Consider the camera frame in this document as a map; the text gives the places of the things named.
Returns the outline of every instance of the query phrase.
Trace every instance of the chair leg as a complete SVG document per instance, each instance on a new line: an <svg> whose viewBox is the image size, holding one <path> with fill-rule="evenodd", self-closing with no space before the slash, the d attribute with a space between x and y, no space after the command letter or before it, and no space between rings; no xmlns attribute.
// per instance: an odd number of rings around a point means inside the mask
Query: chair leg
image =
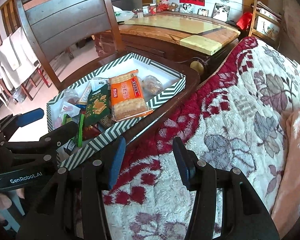
<svg viewBox="0 0 300 240"><path fill-rule="evenodd" d="M66 48L66 53L68 53L69 59L74 59L74 56L73 56L73 54L70 51L70 47Z"/></svg>
<svg viewBox="0 0 300 240"><path fill-rule="evenodd" d="M0 95L0 100L4 103L4 105L5 105L6 107L8 107L6 101L4 101L4 99L1 97L1 95Z"/></svg>
<svg viewBox="0 0 300 240"><path fill-rule="evenodd" d="M37 87L37 85L35 84L35 82L33 81L33 79L31 77L29 77L29 81L34 87Z"/></svg>
<svg viewBox="0 0 300 240"><path fill-rule="evenodd" d="M7 102L8 99L7 99L6 95L5 95L5 93L2 91L1 94L2 94L3 98L4 98L4 99L6 100L6 102Z"/></svg>
<svg viewBox="0 0 300 240"><path fill-rule="evenodd" d="M43 70L41 70L40 68L37 68L37 70L38 70L38 73L39 73L40 77L42 78L43 82L46 84L47 87L49 87L49 83L43 75Z"/></svg>
<svg viewBox="0 0 300 240"><path fill-rule="evenodd" d="M2 86L3 90L7 93L9 97L12 97L10 91L7 89L6 84L3 82L2 78L0 79L0 85Z"/></svg>
<svg viewBox="0 0 300 240"><path fill-rule="evenodd" d="M21 84L21 88L22 88L23 92L27 95L27 97L29 97L29 99L32 101L33 97L30 95L29 91L26 89L24 84Z"/></svg>

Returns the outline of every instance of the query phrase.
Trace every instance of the red bag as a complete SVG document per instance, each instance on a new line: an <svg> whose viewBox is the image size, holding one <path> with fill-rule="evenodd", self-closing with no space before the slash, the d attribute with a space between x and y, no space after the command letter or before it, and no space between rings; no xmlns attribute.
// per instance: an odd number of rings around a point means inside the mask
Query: red bag
<svg viewBox="0 0 300 240"><path fill-rule="evenodd" d="M252 20L252 13L245 12L240 17L239 21L237 22L237 26L242 30L247 30L250 27L250 23Z"/></svg>

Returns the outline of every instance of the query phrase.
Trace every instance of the blue gripper pad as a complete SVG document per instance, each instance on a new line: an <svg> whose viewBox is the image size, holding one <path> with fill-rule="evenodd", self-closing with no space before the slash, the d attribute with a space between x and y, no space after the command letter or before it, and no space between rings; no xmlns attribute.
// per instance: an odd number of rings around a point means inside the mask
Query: blue gripper pad
<svg viewBox="0 0 300 240"><path fill-rule="evenodd" d="M108 187L112 189L113 186L116 184L122 160L124 157L124 153L126 152L126 140L124 137L119 136L116 141L113 143L113 149L115 151L114 158L112 161L112 165L109 170L109 182Z"/></svg>
<svg viewBox="0 0 300 240"><path fill-rule="evenodd" d="M188 150L180 137L175 137L172 142L173 155L176 160L182 184L190 185L190 179L195 175L195 166L188 154Z"/></svg>
<svg viewBox="0 0 300 240"><path fill-rule="evenodd" d="M40 120L44 116L44 111L41 108L32 110L18 116L17 126L24 127L32 122Z"/></svg>

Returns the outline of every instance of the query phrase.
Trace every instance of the human hand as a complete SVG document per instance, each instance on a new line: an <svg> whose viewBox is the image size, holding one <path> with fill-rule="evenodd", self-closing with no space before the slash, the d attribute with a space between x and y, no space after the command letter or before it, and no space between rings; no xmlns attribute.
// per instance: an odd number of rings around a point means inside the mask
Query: human hand
<svg viewBox="0 0 300 240"><path fill-rule="evenodd" d="M17 189L16 192L20 198L25 198L24 188ZM11 205L11 200L5 194L0 193L0 210L5 210L11 207ZM0 222L3 222L4 220L4 217L0 215Z"/></svg>

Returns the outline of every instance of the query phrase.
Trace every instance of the snack box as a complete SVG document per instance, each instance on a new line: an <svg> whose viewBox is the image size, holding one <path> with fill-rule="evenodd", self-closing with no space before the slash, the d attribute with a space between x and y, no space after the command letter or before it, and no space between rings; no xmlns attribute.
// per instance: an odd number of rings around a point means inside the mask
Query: snack box
<svg viewBox="0 0 300 240"><path fill-rule="evenodd" d="M163 85L164 90L160 94L156 96L153 95L152 98L145 98L147 105L150 106L154 111L186 87L185 75L149 58L135 53L129 53L104 65L101 68L98 68L68 88L75 89L80 97L91 78L110 78L135 69L139 70L138 76L142 80L146 76L152 75L155 76ZM59 93L47 103L47 123L49 132L53 130L53 124L58 117L58 111L62 103L62 98L63 92ZM64 154L62 157L60 157L61 152L59 150L63 149L63 146L61 146L58 150L58 159L60 160L59 167L66 167L69 170L74 169L86 159L90 158L96 151L101 150L103 147L111 143L118 136L139 122L142 118L144 117L137 117L116 122L113 126L106 129L99 136L91 139L90 141L83 142L83 147L81 149L69 157L66 155L67 159L64 158Z"/></svg>

